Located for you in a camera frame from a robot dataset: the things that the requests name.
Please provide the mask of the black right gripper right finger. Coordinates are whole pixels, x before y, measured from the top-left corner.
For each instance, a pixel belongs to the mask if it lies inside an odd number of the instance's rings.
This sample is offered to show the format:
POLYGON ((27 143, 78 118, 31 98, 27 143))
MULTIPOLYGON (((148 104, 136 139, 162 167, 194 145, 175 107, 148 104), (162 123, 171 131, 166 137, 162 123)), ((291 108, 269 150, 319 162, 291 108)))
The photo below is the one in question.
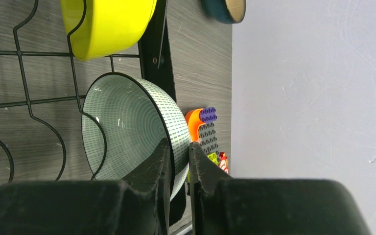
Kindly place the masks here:
POLYGON ((189 146, 195 235, 368 235, 350 192, 319 179, 237 179, 189 146))

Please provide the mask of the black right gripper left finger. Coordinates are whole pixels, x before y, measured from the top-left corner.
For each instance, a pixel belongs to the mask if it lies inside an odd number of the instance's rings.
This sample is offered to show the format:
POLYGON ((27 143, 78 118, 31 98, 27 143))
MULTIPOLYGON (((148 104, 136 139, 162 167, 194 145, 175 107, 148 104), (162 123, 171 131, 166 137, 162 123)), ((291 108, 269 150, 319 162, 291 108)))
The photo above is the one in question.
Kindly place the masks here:
POLYGON ((120 180, 30 181, 0 186, 0 235, 165 235, 170 146, 120 180))

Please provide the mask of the mint textured bowl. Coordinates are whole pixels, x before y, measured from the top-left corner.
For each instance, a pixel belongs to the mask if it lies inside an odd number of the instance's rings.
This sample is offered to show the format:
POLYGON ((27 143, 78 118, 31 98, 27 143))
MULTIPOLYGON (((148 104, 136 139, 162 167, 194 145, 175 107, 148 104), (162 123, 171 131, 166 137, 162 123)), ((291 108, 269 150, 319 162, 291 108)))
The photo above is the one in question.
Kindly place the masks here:
POLYGON ((171 197, 188 174, 188 125, 176 102, 141 78, 110 72, 97 78, 83 104, 82 138, 96 180, 119 180, 167 140, 174 162, 171 197))

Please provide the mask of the black wire dish rack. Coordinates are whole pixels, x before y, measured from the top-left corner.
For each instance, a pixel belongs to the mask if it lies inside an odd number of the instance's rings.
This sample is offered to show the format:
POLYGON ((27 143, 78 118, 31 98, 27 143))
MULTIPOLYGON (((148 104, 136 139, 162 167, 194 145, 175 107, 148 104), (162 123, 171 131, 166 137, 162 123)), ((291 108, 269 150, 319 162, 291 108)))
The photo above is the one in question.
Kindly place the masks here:
POLYGON ((104 74, 145 79, 175 101, 166 1, 156 1, 132 47, 90 60, 74 56, 60 2, 0 0, 0 186, 97 181, 83 145, 82 108, 104 74))

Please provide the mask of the dark blue glazed bowl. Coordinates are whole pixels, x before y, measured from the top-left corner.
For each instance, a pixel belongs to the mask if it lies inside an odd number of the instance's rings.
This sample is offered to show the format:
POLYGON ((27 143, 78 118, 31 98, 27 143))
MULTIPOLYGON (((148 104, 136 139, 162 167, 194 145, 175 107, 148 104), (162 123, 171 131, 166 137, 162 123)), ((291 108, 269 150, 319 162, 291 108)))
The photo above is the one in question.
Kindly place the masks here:
POLYGON ((201 0, 207 17, 223 24, 239 24, 245 18, 246 0, 201 0))

